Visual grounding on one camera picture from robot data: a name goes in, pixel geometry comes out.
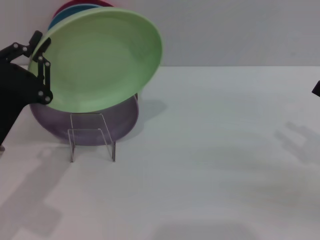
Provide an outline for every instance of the white tabletop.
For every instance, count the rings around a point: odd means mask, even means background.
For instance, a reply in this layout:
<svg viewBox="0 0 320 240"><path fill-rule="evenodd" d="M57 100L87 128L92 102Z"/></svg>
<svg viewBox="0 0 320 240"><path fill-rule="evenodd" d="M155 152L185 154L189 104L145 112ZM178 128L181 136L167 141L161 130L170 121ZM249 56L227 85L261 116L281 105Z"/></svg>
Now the white tabletop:
<svg viewBox="0 0 320 240"><path fill-rule="evenodd" d="M70 149L26 107L0 158L1 240L315 240L320 67L162 67L134 130Z"/></svg>

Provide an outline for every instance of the purple plate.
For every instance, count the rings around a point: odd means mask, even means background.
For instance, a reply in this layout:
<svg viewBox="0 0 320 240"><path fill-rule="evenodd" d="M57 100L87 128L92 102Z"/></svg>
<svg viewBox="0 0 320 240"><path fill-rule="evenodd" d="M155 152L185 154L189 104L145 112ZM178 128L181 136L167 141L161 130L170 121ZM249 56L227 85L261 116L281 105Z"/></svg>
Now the purple plate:
<svg viewBox="0 0 320 240"><path fill-rule="evenodd" d="M47 131L68 143L68 129L71 129L70 112L55 110L39 103L30 105L35 119ZM90 112L101 113L110 131L113 141L127 135L135 126L139 116L139 106L135 96L109 107L107 109ZM111 143L103 118L100 114L74 114L72 115L74 129L101 129L105 140ZM99 130L75 130L74 140L76 145L99 146L104 145L104 138Z"/></svg>

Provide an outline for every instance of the blue plate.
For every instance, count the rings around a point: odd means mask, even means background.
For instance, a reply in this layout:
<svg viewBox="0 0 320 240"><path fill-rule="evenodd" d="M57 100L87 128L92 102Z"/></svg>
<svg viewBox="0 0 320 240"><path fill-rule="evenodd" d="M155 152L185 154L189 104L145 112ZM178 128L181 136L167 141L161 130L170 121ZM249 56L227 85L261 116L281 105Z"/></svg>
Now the blue plate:
<svg viewBox="0 0 320 240"><path fill-rule="evenodd" d="M54 25L62 21L63 19L70 17L73 14L79 13L84 10L88 9L94 9L94 8L99 8L102 7L101 5L96 5L96 4L77 4L73 5L70 7L67 7L66 9L62 10L59 12L53 19L52 22L50 23L48 30L51 29Z"/></svg>

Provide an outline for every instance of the plate stand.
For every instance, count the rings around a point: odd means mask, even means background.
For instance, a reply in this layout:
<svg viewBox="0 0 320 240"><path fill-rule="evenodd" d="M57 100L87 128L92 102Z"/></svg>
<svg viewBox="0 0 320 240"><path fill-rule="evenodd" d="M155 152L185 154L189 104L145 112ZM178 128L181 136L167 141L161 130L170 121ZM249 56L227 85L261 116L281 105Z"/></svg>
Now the plate stand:
<svg viewBox="0 0 320 240"><path fill-rule="evenodd" d="M110 138L111 141L111 151L108 147L104 132L102 131L101 128L74 128L74 123L73 123L73 118L76 116L92 116L92 117L98 117L98 118L102 118L103 120L103 127L105 127L108 136ZM106 146L106 149L108 151L108 153L111 156L111 159L113 162L116 161L116 142L112 140L105 117L103 116L102 113L71 113L70 114L70 121L71 121L71 128L68 129L68 136L69 136L69 145L70 145L70 151L71 151L71 163L73 163L75 161L75 148L76 148L76 141L75 141L75 131L98 131L101 133L104 144Z"/></svg>

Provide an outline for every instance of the plate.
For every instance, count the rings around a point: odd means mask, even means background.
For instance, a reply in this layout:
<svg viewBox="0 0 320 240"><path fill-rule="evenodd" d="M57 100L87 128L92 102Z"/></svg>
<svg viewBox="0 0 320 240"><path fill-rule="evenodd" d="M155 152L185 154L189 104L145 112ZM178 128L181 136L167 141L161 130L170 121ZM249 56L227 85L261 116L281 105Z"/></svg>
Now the plate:
<svg viewBox="0 0 320 240"><path fill-rule="evenodd" d="M79 13L84 10L94 9L94 8L99 8L99 7L101 7L101 6L96 5L96 4L76 4L76 5L69 6L65 9L63 9L57 15L55 15L55 17L52 19L52 21L48 27L48 30L50 30L57 23L61 22L63 19L70 17L73 14Z"/></svg>
<svg viewBox="0 0 320 240"><path fill-rule="evenodd" d="M162 58L156 27L143 16L121 8L97 7L78 12L52 27L43 54L51 62L49 107L70 113L99 111L140 92ZM38 74L38 64L29 64Z"/></svg>
<svg viewBox="0 0 320 240"><path fill-rule="evenodd" d="M63 142L69 143L68 129L72 128L70 113L58 111L38 103L30 104L30 108L35 119L43 128ZM103 115L112 140L117 141L127 135L135 126L139 116L139 107L137 99L133 96L120 104L97 113ZM111 143L103 118L99 114L76 114L72 116L72 123L74 129L101 129L107 143ZM77 145L82 146L105 144L104 138L98 130L75 130L74 140Z"/></svg>
<svg viewBox="0 0 320 240"><path fill-rule="evenodd" d="M62 5L53 15L53 17L55 17L59 12L61 12L62 10L71 7L73 5L77 5L77 4L95 4L95 5L100 5L102 7L113 7L111 4L105 2L105 1L101 1L101 0L73 0L73 1L69 1L67 3L65 3L64 5Z"/></svg>

